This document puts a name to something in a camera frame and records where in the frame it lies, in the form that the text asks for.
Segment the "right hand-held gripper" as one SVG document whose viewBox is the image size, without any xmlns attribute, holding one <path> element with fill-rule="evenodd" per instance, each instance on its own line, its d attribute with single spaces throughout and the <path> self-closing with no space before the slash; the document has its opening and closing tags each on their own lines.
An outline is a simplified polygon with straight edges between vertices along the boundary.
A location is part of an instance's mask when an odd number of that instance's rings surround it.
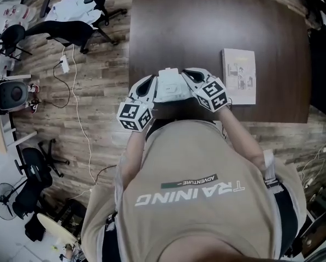
<svg viewBox="0 0 326 262">
<path fill-rule="evenodd" d="M 229 104 L 225 85 L 206 69 L 186 68 L 181 75 L 202 107 L 216 112 Z"/>
</svg>

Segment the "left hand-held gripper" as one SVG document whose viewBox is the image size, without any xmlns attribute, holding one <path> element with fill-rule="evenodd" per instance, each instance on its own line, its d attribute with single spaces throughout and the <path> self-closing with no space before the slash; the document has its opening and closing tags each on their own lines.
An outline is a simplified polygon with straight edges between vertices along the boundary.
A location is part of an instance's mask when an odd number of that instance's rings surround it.
<svg viewBox="0 0 326 262">
<path fill-rule="evenodd" d="M 157 76 L 149 75 L 131 87 L 116 116 L 124 129 L 142 132 L 152 120 L 157 83 Z"/>
</svg>

